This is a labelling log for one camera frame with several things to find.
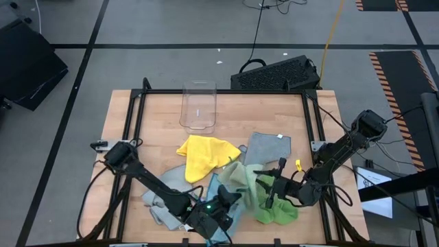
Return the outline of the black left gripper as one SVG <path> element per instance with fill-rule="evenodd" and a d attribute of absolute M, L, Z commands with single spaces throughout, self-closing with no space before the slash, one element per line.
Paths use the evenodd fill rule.
<path fill-rule="evenodd" d="M 187 225 L 205 239 L 211 238 L 217 229 L 227 231 L 233 219 L 228 215 L 231 206 L 241 198 L 240 193 L 229 193 L 225 186 L 218 187 L 218 200 L 196 204 L 187 218 Z"/>

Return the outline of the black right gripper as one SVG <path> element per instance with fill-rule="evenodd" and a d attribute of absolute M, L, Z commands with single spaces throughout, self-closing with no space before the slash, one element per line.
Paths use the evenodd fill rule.
<path fill-rule="evenodd" d="M 301 187 L 301 183 L 296 182 L 292 178 L 286 178 L 281 176 L 283 169 L 285 168 L 287 160 L 281 157 L 278 160 L 278 168 L 273 168 L 270 170 L 254 170 L 254 174 L 271 176 L 271 178 L 258 178 L 256 183 L 262 187 L 265 193 L 268 195 L 268 199 L 265 202 L 265 207 L 268 209 L 272 208 L 274 203 L 274 196 L 277 194 L 278 198 L 281 200 L 287 200 L 291 205 L 295 207 L 304 207 L 304 204 L 294 204 L 286 196 L 290 196 L 298 199 L 298 192 Z"/>

